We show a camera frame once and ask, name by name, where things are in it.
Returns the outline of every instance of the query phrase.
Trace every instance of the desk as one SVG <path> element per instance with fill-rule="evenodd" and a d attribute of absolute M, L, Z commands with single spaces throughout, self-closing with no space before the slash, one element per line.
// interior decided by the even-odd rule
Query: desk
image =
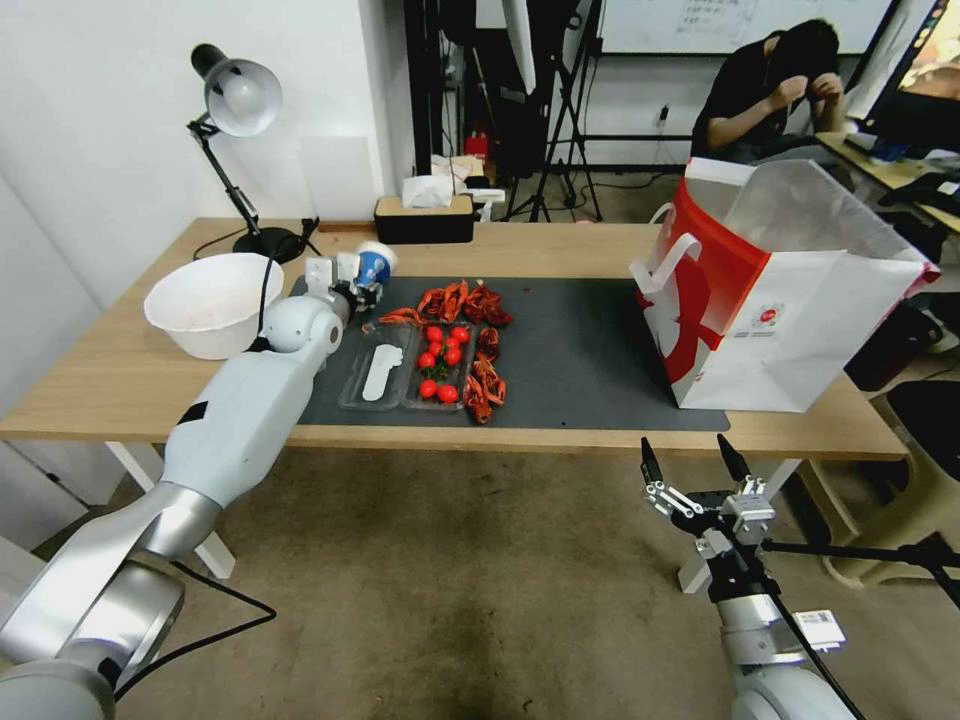
<path fill-rule="evenodd" d="M 295 230 L 297 221 L 276 224 Z M 196 247 L 238 227 L 201 218 L 147 269 L 116 304 L 0 422 L 0 437 L 106 442 L 133 478 L 149 489 L 163 463 L 149 443 L 167 434 L 210 380 L 219 363 L 184 354 L 143 318 L 143 299 L 167 273 L 190 261 Z M 651 225 L 478 224 L 464 245 L 401 245 L 398 275 L 626 278 L 656 237 Z M 321 252 L 352 250 L 365 232 L 318 233 Z M 229 250 L 224 241 L 214 249 Z M 302 274 L 285 269 L 285 290 Z M 744 454 L 793 458 L 770 478 L 776 492 L 799 460 L 897 460 L 906 451 L 846 375 L 804 414 L 730 412 L 727 438 Z M 646 435 L 657 452 L 714 455 L 711 432 L 298 425 L 288 444 L 300 447 L 639 453 Z M 234 559 L 215 535 L 198 548 L 218 577 Z"/>
<path fill-rule="evenodd" d="M 867 155 L 856 148 L 850 147 L 843 141 L 846 133 L 817 133 L 816 137 L 823 147 L 843 160 L 846 165 L 860 171 L 887 190 L 896 190 L 908 185 L 924 173 L 939 172 L 923 160 L 904 159 L 894 163 L 871 162 Z M 915 207 L 923 215 L 943 225 L 950 232 L 960 233 L 960 217 L 929 205 L 917 203 Z"/>

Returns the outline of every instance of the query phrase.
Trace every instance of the red and white paper bag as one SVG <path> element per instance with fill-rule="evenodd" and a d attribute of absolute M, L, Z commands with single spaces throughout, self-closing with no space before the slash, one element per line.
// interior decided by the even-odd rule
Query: red and white paper bag
<path fill-rule="evenodd" d="M 897 302 L 939 276 L 808 161 L 694 158 L 664 213 L 630 270 L 682 408 L 804 412 Z"/>

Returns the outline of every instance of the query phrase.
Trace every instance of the desk lamp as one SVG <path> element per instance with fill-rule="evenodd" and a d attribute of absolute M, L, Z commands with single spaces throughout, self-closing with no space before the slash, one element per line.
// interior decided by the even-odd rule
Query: desk lamp
<path fill-rule="evenodd" d="M 259 227 L 257 209 L 243 190 L 227 177 L 209 143 L 209 139 L 219 132 L 250 137 L 266 130 L 276 119 L 283 103 L 280 81 L 263 65 L 228 58 L 214 45 L 197 45 L 190 55 L 190 63 L 203 78 L 207 111 L 190 122 L 187 129 L 226 188 L 230 202 L 247 223 L 247 232 L 234 243 L 233 251 L 272 256 L 279 263 L 293 260 L 303 252 L 303 238 L 284 228 Z M 312 230 L 313 226 L 305 226 L 303 237 L 309 237 Z"/>

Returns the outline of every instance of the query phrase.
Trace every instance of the plastic bowl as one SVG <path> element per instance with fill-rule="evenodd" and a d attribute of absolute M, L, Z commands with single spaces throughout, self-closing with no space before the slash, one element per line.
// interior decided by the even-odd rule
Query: plastic bowl
<path fill-rule="evenodd" d="M 260 288 L 267 258 L 225 253 L 194 260 L 160 280 L 143 301 L 147 322 L 201 360 L 225 360 L 257 336 Z M 274 263 L 267 282 L 269 306 L 283 291 L 283 268 Z"/>

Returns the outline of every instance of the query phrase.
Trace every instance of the lamp shade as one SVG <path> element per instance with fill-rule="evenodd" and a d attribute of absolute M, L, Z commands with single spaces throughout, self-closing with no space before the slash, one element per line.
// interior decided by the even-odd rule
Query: lamp shade
<path fill-rule="evenodd" d="M 276 120 L 283 91 L 277 76 L 263 65 L 228 58 L 215 45 L 206 44 L 193 49 L 190 62 L 203 78 L 207 112 L 220 130 L 248 137 Z"/>

